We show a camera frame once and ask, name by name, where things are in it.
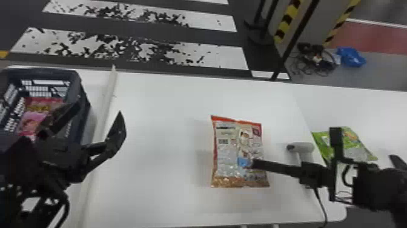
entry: green snack bag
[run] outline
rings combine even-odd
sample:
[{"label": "green snack bag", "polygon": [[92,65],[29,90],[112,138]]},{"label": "green snack bag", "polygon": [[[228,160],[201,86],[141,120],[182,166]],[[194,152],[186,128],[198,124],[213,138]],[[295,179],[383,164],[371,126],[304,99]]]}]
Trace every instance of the green snack bag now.
[{"label": "green snack bag", "polygon": [[[321,151],[322,158],[329,163],[334,157],[334,150],[329,140],[329,132],[312,132],[314,140]],[[377,161],[374,156],[359,140],[359,137],[350,127],[342,127],[343,155],[358,162]]]}]

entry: pole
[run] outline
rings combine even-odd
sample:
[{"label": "pole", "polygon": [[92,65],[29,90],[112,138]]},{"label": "pole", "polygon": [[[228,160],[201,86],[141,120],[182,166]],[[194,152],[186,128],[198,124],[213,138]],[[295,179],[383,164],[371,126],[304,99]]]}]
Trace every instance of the pole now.
[{"label": "pole", "polygon": [[274,15],[274,11],[276,11],[277,8],[277,4],[279,3],[279,0],[273,0],[273,3],[270,6],[270,10],[267,13],[267,17],[266,17],[266,24],[264,24],[264,27],[262,29],[262,32],[260,34],[260,36],[262,38],[264,38],[264,36],[266,35],[267,31],[268,31],[268,26],[270,25],[271,22],[271,18]]},{"label": "pole", "polygon": [[256,14],[254,15],[254,19],[250,20],[250,19],[246,19],[245,20],[245,25],[249,28],[249,29],[261,29],[262,27],[259,25],[259,20],[260,20],[260,16],[262,14],[264,5],[266,3],[266,0],[261,0],[259,7],[256,10]]},{"label": "pole", "polygon": [[252,31],[249,33],[250,40],[257,45],[272,45],[274,43],[273,38],[268,34],[268,26],[270,25],[271,18],[276,11],[279,0],[273,0],[273,3],[268,10],[265,24],[260,28],[260,31]]},{"label": "pole", "polygon": [[273,75],[271,76],[270,80],[275,81],[277,79],[277,76],[281,72],[281,69],[283,69],[283,67],[284,67],[285,61],[290,56],[291,51],[293,50],[294,46],[297,44],[297,41],[300,38],[300,35],[302,34],[302,32],[305,29],[305,26],[307,25],[309,19],[311,18],[315,9],[317,8],[319,1],[320,0],[313,0],[311,2],[311,4],[309,5],[308,9],[305,12],[304,17],[302,18],[300,24],[298,25],[298,28],[293,35],[293,38],[291,38],[290,43],[288,44],[287,48],[285,49],[284,54],[279,61],[279,65],[277,66],[277,68],[274,71]]}]

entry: snack bag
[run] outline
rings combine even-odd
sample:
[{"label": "snack bag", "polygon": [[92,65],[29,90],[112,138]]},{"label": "snack bag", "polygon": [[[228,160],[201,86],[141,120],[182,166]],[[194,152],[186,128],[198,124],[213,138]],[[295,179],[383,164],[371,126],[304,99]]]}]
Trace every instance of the snack bag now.
[{"label": "snack bag", "polygon": [[27,98],[27,111],[48,113],[63,105],[61,98]]},{"label": "snack bag", "polygon": [[32,141],[34,141],[37,128],[41,121],[44,120],[46,116],[47,116],[46,113],[25,112],[17,128],[17,133],[19,135],[27,136]]},{"label": "snack bag", "polygon": [[27,136],[34,141],[41,121],[44,120],[49,112],[54,111],[63,105],[63,103],[64,101],[61,98],[26,98],[27,106],[17,128],[17,133]]},{"label": "snack bag", "polygon": [[212,187],[268,187],[265,171],[251,170],[251,160],[263,158],[262,126],[211,116],[214,130]]},{"label": "snack bag", "polygon": [[[329,132],[312,132],[312,134],[321,151],[322,158],[329,163],[334,157],[334,149],[331,147]],[[359,137],[350,127],[342,127],[342,141],[343,155],[345,158],[352,158],[358,162],[377,160],[377,157],[363,145]]]}]

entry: robotic arm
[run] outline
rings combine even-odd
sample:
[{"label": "robotic arm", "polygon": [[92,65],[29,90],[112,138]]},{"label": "robotic arm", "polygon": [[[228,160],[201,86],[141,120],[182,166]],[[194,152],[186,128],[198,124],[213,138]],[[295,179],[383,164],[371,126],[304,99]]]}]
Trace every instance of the robotic arm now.
[{"label": "robotic arm", "polygon": [[[64,207],[56,225],[61,227],[70,209],[65,190],[121,148],[127,134],[121,112],[103,142],[81,146],[54,138],[79,109],[76,102],[52,112],[41,122],[35,142],[0,132],[0,227],[45,228]],[[39,200],[33,210],[24,211],[29,198]]]},{"label": "robotic arm", "polygon": [[[292,176],[317,193],[318,188],[327,187],[329,200],[351,204],[372,211],[388,210],[392,213],[397,227],[407,227],[407,172],[400,169],[380,170],[375,164],[354,162],[343,155],[342,129],[332,127],[329,130],[331,147],[334,149],[334,158],[330,167],[320,164],[302,162],[301,166],[289,166],[254,159],[252,169],[266,170]],[[347,201],[336,194],[336,176],[338,163],[346,164],[342,172],[342,182],[352,188],[352,197]],[[353,183],[346,181],[346,174],[354,165],[357,176]]]}]

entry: white floor marking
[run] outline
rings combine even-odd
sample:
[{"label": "white floor marking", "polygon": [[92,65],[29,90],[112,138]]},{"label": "white floor marking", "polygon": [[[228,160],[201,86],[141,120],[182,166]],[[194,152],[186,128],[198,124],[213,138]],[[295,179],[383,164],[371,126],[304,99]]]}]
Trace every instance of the white floor marking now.
[{"label": "white floor marking", "polygon": [[120,2],[51,0],[43,9],[43,12],[237,32],[233,17],[230,15],[174,10]]},{"label": "white floor marking", "polygon": [[368,20],[361,20],[361,19],[355,19],[355,18],[348,18],[348,19],[346,19],[346,21],[362,23],[362,24],[380,25],[380,26],[392,27],[392,28],[398,28],[398,29],[407,29],[407,25],[403,25],[403,24],[392,24],[392,23],[387,23],[387,22],[368,21]]},{"label": "white floor marking", "polygon": [[[252,70],[251,75],[253,78],[271,78],[273,75],[273,72],[264,72],[264,71],[258,71],[258,70]],[[277,76],[277,79],[281,80],[290,80],[289,76],[287,73],[279,73]]]},{"label": "white floor marking", "polygon": [[28,28],[11,52],[248,70],[241,47],[38,28]]}]

